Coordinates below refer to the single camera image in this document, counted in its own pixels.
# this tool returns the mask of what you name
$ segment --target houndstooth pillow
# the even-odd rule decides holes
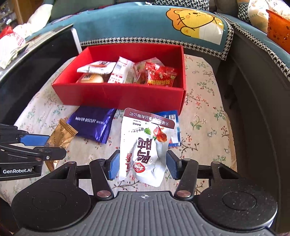
[[[209,11],[209,0],[155,0],[153,5],[188,7]]]
[[[239,13],[238,18],[242,21],[250,22],[250,18],[248,15],[248,4],[240,4],[239,5]]]

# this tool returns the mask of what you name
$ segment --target red box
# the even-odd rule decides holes
[[[139,84],[76,83],[77,68],[95,61],[116,62],[119,56],[133,62],[157,57],[165,66],[178,70],[173,87]],[[52,84],[65,105],[85,105],[145,112],[177,110],[181,113],[186,94],[183,47],[168,44],[121,43],[87,47]]]

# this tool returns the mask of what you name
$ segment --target gold snack wrapper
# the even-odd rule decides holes
[[[45,147],[63,147],[67,149],[73,137],[77,134],[77,131],[67,124],[65,120],[60,119],[59,124],[47,140]],[[59,160],[45,161],[45,164],[49,171],[53,171],[58,164]]]

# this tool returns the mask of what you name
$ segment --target red logo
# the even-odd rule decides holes
[[[142,173],[145,170],[145,166],[143,166],[140,162],[135,162],[133,165],[133,169],[137,173]]]

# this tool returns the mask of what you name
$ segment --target purple wafer biscuit package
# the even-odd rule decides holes
[[[107,143],[116,109],[80,106],[67,123],[78,131],[77,136]]]

